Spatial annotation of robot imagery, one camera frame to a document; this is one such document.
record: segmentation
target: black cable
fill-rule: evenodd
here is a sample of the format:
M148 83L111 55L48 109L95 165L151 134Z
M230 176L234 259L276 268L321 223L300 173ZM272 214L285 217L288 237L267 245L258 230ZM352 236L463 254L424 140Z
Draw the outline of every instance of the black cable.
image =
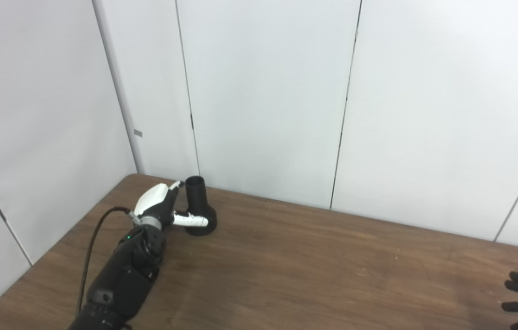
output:
M92 254L92 247L94 247L94 241L96 240L96 235L98 235L98 231L100 230L100 227L102 226L102 223L104 222L104 219L110 215L110 213L113 213L114 211L123 211L124 213L127 213L127 215L131 212L130 209L127 209L126 207L121 206L115 206L112 209L109 209L104 213L102 218L98 220L98 224L96 224L96 228L94 228L94 233L92 234L92 238L90 239L90 243L88 244L88 250L86 251L86 259L83 262L83 272L82 272L82 280L79 284L79 297L77 297L77 310L76 310L76 316L79 314L79 312L82 309L82 300L83 300L83 290L86 286L86 276L88 275L88 265L90 264L90 255Z

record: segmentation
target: white fingertip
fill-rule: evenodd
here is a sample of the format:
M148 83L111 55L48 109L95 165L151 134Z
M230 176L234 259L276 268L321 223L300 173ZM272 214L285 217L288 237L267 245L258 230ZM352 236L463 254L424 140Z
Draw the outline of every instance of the white fingertip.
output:
M182 184L181 181L176 181L176 182L173 182L173 184L171 186L169 186L169 190L173 190L174 188L177 188L180 186L180 184Z
M208 226L208 219L190 213L188 213L188 216L174 213L173 224L184 227L206 227Z

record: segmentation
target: black tube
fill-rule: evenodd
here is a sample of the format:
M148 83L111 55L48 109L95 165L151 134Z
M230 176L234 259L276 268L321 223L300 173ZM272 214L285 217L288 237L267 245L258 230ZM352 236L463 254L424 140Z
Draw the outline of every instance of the black tube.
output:
M190 235L205 236L216 229L216 211L208 204L206 196L206 183L201 176L192 176L186 179L187 211L193 215L199 215L208 219L207 227L186 227Z

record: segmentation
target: wooden table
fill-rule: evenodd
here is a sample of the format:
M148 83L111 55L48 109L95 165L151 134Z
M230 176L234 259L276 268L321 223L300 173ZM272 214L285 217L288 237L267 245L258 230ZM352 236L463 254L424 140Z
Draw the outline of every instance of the wooden table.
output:
M133 208L160 178L132 175L0 298L0 330L66 330L99 217ZM210 236L167 230L158 282L135 330L506 330L503 282L518 247L209 189ZM185 209L184 192L177 209ZM106 220L88 284L131 228Z

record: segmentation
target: brown tabletop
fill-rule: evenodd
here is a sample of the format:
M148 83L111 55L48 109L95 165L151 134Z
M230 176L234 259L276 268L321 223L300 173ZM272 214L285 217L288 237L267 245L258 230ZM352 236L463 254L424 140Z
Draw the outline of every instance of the brown tabletop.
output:
M66 330L94 225L160 178L123 180L0 298L0 330ZM518 247L209 189L210 236L167 232L135 330L506 330ZM176 204L185 209L184 192ZM132 224L100 230L88 285Z

